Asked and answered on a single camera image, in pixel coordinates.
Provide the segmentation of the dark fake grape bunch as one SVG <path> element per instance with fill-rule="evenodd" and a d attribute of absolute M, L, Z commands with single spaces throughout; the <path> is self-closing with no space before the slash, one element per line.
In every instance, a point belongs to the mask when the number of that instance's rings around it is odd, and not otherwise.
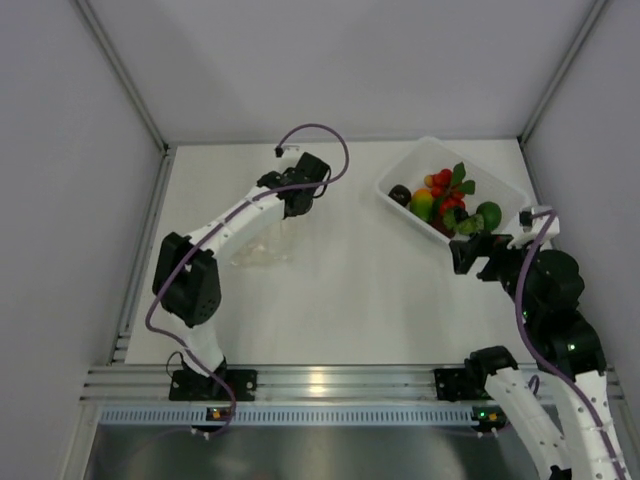
<path fill-rule="evenodd" d="M 444 226 L 456 234 L 471 236 L 485 230 L 485 221 L 481 214 L 469 215 L 462 207 L 453 207 L 442 216 Z"/>

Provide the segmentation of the fake strawberry bunch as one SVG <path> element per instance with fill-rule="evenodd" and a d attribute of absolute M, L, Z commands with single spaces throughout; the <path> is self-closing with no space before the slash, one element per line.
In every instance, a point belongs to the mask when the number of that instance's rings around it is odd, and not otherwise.
<path fill-rule="evenodd" d="M 450 208 L 464 208 L 464 199 L 476 192 L 476 182 L 468 177 L 463 162 L 455 164 L 452 168 L 444 168 L 437 173 L 426 175 L 423 183 L 434 197 L 431 220 L 441 217 Z"/>

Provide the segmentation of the clear zip top bag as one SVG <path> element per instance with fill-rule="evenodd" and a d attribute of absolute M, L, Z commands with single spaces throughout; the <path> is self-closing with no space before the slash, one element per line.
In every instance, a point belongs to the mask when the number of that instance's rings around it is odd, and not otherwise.
<path fill-rule="evenodd" d="M 235 267 L 267 267 L 291 259 L 297 238 L 293 220 L 282 220 L 262 230 L 231 257 Z"/>

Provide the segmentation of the dark purple fake plum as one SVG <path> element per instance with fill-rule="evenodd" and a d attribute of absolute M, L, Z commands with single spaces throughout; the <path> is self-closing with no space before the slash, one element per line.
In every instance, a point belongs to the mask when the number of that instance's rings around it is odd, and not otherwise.
<path fill-rule="evenodd" d="M 411 202 L 412 192 L 406 186 L 396 184 L 388 192 L 388 197 L 402 207 L 407 207 Z"/>

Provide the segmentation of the dark red fake fruit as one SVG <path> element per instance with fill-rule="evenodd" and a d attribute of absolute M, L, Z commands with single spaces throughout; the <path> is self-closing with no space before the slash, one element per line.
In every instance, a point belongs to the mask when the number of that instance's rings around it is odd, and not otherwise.
<path fill-rule="evenodd" d="M 444 235 L 446 238 L 451 239 L 453 238 L 456 233 L 449 229 L 444 223 L 441 217 L 436 217 L 431 223 L 430 225 L 439 233 L 441 233 L 442 235 Z"/>

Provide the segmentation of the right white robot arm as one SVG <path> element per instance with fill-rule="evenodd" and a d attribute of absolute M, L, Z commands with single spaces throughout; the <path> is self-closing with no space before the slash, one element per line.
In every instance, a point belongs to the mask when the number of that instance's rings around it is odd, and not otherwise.
<path fill-rule="evenodd" d="M 584 281 L 576 260 L 531 243 L 510 247 L 510 235 L 476 234 L 452 240 L 456 274 L 486 258 L 477 277 L 499 283 L 520 314 L 522 341 L 535 359 L 538 377 L 553 397 L 552 420 L 532 384 L 504 346 L 472 352 L 466 382 L 506 414 L 542 479 L 627 479 L 607 395 L 607 365 L 599 337 L 578 310 Z"/>

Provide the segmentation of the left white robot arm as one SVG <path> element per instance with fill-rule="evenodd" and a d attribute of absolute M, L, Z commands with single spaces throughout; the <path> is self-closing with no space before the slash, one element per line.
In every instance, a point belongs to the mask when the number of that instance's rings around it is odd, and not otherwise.
<path fill-rule="evenodd" d="M 215 399 L 225 389 L 227 361 L 213 316 L 222 301 L 219 267 L 268 227 L 305 215 L 331 184 L 331 167 L 304 152 L 282 172 L 262 175 L 233 207 L 187 234 L 161 242 L 145 327 L 179 345 L 178 392 Z"/>

